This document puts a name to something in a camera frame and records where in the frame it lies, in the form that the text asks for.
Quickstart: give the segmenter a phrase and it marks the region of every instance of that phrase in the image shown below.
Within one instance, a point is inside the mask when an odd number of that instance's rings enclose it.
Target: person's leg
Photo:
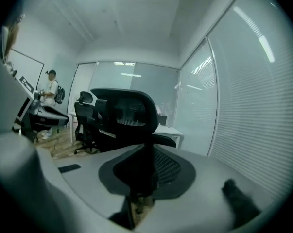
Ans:
[[[52,135],[52,127],[45,133],[43,140],[48,139]]]

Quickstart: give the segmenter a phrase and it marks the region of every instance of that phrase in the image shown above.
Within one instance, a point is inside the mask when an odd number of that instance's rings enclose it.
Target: computer monitor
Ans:
[[[166,116],[158,115],[157,119],[158,119],[158,123],[160,123],[160,125],[166,126],[166,122],[167,122]]]

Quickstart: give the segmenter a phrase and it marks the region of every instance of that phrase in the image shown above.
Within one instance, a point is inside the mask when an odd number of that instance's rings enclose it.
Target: man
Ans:
[[[50,84],[48,85],[47,91],[44,92],[44,94],[43,94],[44,102],[47,104],[50,104],[52,106],[55,106],[54,97],[55,97],[57,90],[58,90],[58,81],[56,80],[55,75],[56,75],[55,70],[50,70],[48,72],[48,79],[50,81]],[[52,127],[47,132],[43,133],[42,135],[43,135],[43,140],[46,140],[49,137],[51,137]]]

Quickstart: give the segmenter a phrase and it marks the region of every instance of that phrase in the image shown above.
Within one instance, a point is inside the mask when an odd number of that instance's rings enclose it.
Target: desk leg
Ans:
[[[181,138],[181,136],[179,136],[179,135],[176,137],[176,147],[177,148],[179,148],[180,138]]]
[[[74,116],[70,115],[70,143],[73,144]]]

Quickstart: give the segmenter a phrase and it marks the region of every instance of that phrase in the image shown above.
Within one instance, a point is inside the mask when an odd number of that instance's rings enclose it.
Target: desk surface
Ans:
[[[121,209],[124,197],[110,194],[99,180],[100,166],[135,146],[95,154],[55,160],[58,167],[79,164],[82,168],[63,173],[64,179],[74,192],[94,211],[110,217]],[[190,161],[196,169],[196,179],[185,194],[177,199],[157,200],[137,232],[226,232],[231,229],[233,215],[222,195],[221,188],[227,179],[234,179],[237,186],[260,209],[271,204],[272,199],[263,189],[238,173],[230,166],[214,158],[203,157],[187,151],[163,146]]]
[[[69,114],[74,116],[74,117],[76,116],[76,113],[74,111],[71,111]],[[158,125],[158,127],[157,127],[157,129],[155,130],[154,133],[183,135],[182,132],[179,132],[175,128],[169,127],[169,126],[163,126],[163,125]]]

